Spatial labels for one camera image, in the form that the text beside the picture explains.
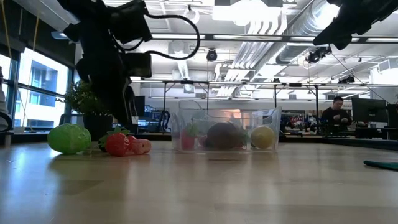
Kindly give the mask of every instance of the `potted plant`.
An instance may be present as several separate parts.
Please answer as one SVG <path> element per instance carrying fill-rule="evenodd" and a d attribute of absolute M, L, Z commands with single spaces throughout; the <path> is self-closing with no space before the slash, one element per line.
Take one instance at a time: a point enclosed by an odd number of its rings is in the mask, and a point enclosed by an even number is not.
<path fill-rule="evenodd" d="M 65 95 L 65 102 L 73 111 L 83 114 L 83 122 L 92 141 L 98 141 L 107 131 L 112 130 L 113 116 L 94 95 L 90 83 L 73 83 Z"/>

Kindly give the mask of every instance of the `black pole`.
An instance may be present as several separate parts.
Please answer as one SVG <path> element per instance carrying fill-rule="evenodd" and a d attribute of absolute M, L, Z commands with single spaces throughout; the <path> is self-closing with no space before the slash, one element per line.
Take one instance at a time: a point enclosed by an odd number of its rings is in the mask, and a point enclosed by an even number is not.
<path fill-rule="evenodd" d="M 317 125 L 319 127 L 319 99 L 318 99 L 318 86 L 315 85 L 315 103 L 317 104 Z"/>
<path fill-rule="evenodd" d="M 277 107 L 277 102 L 276 102 L 276 85 L 274 85 L 274 101 L 275 101 L 275 108 Z"/>
<path fill-rule="evenodd" d="M 209 94 L 210 94 L 210 84 L 207 83 L 207 111 L 209 111 Z"/>
<path fill-rule="evenodd" d="M 166 82 L 164 83 L 164 99 L 163 99 L 163 111 L 166 110 Z"/>

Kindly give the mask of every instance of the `yellow fruit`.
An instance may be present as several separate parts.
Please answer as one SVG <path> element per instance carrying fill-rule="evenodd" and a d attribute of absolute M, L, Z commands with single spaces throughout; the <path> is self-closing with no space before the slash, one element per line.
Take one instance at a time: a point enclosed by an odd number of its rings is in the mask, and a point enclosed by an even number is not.
<path fill-rule="evenodd" d="M 267 126 L 259 126 L 253 129 L 250 135 L 251 142 L 259 149 L 268 149 L 274 144 L 275 133 Z"/>

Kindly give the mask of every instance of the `ceiling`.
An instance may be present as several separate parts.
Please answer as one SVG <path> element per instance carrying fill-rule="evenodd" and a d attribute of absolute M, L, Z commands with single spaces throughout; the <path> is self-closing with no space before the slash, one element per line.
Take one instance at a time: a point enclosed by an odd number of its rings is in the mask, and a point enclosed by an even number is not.
<path fill-rule="evenodd" d="M 287 23 L 303 9 L 310 0 L 296 0 L 297 6 L 291 7 L 287 10 Z M 52 27 L 62 30 L 69 22 L 74 21 L 58 4 L 56 0 L 15 0 L 22 7 L 26 8 L 33 14 L 40 12 L 40 18 L 51 25 Z M 171 4 L 170 1 L 146 1 L 147 7 L 151 14 L 180 14 L 187 10 L 188 4 L 192 5 L 200 13 L 200 19 L 197 22 L 197 27 L 202 34 L 245 34 L 248 32 L 249 26 L 237 26 L 231 21 L 214 21 L 211 13 L 214 6 L 214 0 L 205 1 L 178 1 L 180 4 Z M 367 35 L 380 36 L 397 36 L 398 14 L 393 14 L 385 21 L 379 22 L 367 33 Z M 147 19 L 147 23 L 152 33 L 193 33 L 193 29 L 184 21 L 176 19 Z M 147 50 L 157 50 L 159 52 L 168 53 L 170 41 L 168 40 L 154 40 L 142 44 L 137 51 L 145 52 Z M 190 49 L 194 48 L 194 41 L 187 41 L 186 44 Z M 225 60 L 234 60 L 236 54 L 241 48 L 242 42 L 223 42 L 223 41 L 203 41 L 199 52 L 187 61 L 189 70 L 203 70 L 214 71 L 216 64 Z M 206 55 L 209 49 L 216 49 L 218 54 L 217 62 L 207 62 Z M 333 49 L 333 53 L 344 64 L 346 68 L 352 68 L 356 75 L 367 81 L 369 76 L 369 68 L 375 66 L 375 62 L 381 62 L 386 57 L 398 55 L 398 46 L 396 45 L 369 45 L 369 44 L 353 44 L 346 49 L 339 51 Z M 290 80 L 303 81 L 310 75 L 311 77 L 325 77 L 330 78 L 332 75 L 337 75 L 344 72 L 346 69 L 342 66 L 334 56 L 329 55 L 323 59 L 321 63 L 308 69 L 303 65 L 303 57 L 297 60 L 298 65 L 288 66 L 283 70 L 283 79 L 289 82 Z M 177 63 L 173 60 L 154 55 L 152 58 L 152 73 L 157 74 L 171 74 L 172 70 L 177 69 Z"/>

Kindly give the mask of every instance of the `computer monitor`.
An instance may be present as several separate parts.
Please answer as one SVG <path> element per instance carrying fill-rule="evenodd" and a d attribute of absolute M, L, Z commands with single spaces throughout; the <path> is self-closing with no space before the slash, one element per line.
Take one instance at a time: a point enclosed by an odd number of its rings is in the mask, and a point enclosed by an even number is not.
<path fill-rule="evenodd" d="M 130 105 L 131 105 L 131 114 L 133 116 L 138 116 L 138 117 L 145 116 L 145 96 L 134 97 L 134 99 L 130 102 Z"/>
<path fill-rule="evenodd" d="M 385 100 L 353 98 L 351 101 L 354 121 L 388 122 Z"/>

